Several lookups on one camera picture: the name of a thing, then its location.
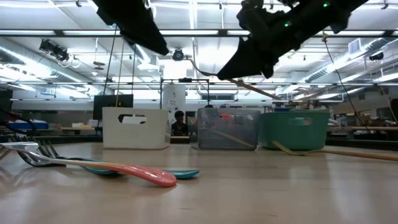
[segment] security camera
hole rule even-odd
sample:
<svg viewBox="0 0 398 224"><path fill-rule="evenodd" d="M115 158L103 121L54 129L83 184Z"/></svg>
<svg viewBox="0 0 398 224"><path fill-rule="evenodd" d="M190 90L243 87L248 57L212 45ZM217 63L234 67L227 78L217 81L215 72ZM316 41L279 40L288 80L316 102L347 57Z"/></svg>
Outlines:
<svg viewBox="0 0 398 224"><path fill-rule="evenodd" d="M173 54L173 60L175 61L182 61L184 59L184 53L182 52L182 49L175 49L174 54Z"/></svg>

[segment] wooden table surface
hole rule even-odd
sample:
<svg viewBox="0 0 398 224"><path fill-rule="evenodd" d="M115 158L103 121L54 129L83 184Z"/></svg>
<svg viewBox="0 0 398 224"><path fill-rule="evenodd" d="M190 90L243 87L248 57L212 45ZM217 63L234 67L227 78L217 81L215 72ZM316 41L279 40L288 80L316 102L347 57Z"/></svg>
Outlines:
<svg viewBox="0 0 398 224"><path fill-rule="evenodd" d="M75 166L33 168L12 153L0 161L0 223L375 224L395 223L398 213L396 162L292 157L280 151L197 151L186 145L163 151L102 150L100 143L56 148L63 156L201 173L162 188Z"/></svg>

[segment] spoon handle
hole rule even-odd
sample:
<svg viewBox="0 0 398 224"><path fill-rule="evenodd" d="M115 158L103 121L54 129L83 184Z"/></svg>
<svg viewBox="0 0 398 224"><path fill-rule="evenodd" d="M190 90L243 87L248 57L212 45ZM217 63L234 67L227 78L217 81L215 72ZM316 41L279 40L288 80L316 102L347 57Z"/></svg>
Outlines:
<svg viewBox="0 0 398 224"><path fill-rule="evenodd" d="M110 162L71 161L67 159L49 159L49 160L50 162L59 163L59 164L97 167L101 169L114 170L117 172L122 172L125 174L142 178L144 180L147 180L149 182L164 187L173 187L177 183L177 179L171 173L139 165L114 164Z"/></svg>

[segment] person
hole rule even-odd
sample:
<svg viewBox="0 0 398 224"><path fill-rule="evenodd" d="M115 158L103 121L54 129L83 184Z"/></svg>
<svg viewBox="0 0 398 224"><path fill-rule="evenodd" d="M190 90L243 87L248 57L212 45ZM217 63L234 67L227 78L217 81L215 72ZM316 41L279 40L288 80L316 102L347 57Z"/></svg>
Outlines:
<svg viewBox="0 0 398 224"><path fill-rule="evenodd" d="M177 111L174 114L174 118L177 120L172 125L172 134L174 136L188 134L188 125L184 123L184 112Z"/></svg>

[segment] white plastic bin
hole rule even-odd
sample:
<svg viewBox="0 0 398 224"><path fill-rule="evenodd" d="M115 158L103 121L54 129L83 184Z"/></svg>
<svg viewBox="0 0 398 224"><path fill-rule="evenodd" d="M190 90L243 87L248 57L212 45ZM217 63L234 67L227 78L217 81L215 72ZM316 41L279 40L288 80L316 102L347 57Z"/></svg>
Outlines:
<svg viewBox="0 0 398 224"><path fill-rule="evenodd" d="M122 123L123 117L135 115L144 115L146 121ZM164 149L170 146L170 130L166 110L103 108L106 149Z"/></svg>

